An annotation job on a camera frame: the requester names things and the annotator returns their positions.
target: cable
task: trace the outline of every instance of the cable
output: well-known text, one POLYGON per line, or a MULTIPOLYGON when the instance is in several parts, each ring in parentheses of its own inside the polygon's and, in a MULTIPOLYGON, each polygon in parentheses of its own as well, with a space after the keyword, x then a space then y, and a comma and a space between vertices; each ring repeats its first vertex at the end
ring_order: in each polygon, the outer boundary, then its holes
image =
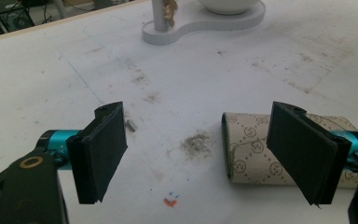
POLYGON ((44 17, 44 20, 42 21, 42 24, 48 23, 48 22, 50 22, 50 21, 53 21, 51 15, 50 15, 48 18, 46 17, 47 9, 48 9, 48 3, 46 3, 46 4, 44 5, 44 8, 43 8, 43 17, 44 17))
POLYGON ((5 19, 5 23, 8 25, 8 16, 13 12, 13 9, 20 3, 20 1, 16 2, 16 4, 13 5, 13 7, 10 9, 10 11, 7 13, 7 18, 5 19))

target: white bowl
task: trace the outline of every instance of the white bowl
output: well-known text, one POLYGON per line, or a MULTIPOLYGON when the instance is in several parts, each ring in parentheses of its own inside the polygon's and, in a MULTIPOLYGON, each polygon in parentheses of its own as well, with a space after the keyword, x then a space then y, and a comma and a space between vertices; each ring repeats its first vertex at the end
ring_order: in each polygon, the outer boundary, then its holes
POLYGON ((258 0, 199 0, 206 9, 223 15, 241 14, 254 6, 258 0))

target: small figurine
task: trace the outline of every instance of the small figurine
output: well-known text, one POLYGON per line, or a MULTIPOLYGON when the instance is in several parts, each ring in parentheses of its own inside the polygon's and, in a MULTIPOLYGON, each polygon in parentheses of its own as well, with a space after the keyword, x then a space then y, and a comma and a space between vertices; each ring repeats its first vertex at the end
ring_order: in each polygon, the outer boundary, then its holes
POLYGON ((173 27, 175 21, 173 20, 173 15, 178 9, 178 5, 175 0, 163 0, 164 2, 164 19, 168 22, 168 25, 173 27))

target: small metal object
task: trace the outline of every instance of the small metal object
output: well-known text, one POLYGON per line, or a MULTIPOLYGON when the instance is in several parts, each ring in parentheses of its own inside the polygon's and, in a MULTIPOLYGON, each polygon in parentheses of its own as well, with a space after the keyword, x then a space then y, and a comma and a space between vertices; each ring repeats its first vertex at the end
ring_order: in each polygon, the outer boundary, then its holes
POLYGON ((128 119, 126 122, 127 128, 132 131, 133 133, 138 129, 136 124, 132 121, 132 119, 128 119))
POLYGON ((175 25, 175 21, 173 20, 173 15, 175 11, 178 9, 178 5, 175 0, 163 0, 164 2, 164 19, 168 22, 168 24, 173 27, 175 25))
POLYGON ((22 168, 22 169, 34 168, 42 162, 43 162, 43 158, 40 156, 30 157, 30 158, 23 160, 20 163, 20 168, 22 168))

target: monogram pattern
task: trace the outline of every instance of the monogram pattern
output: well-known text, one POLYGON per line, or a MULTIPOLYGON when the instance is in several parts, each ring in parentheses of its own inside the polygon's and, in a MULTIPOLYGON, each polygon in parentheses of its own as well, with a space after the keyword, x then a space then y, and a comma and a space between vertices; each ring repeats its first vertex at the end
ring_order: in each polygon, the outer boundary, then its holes
MULTIPOLYGON (((269 115, 225 113, 227 174, 232 183, 295 185, 292 177, 267 148, 269 115)), ((357 131, 341 117, 307 117, 328 131, 357 131)), ((338 186, 356 188, 358 174, 343 171, 338 186)))

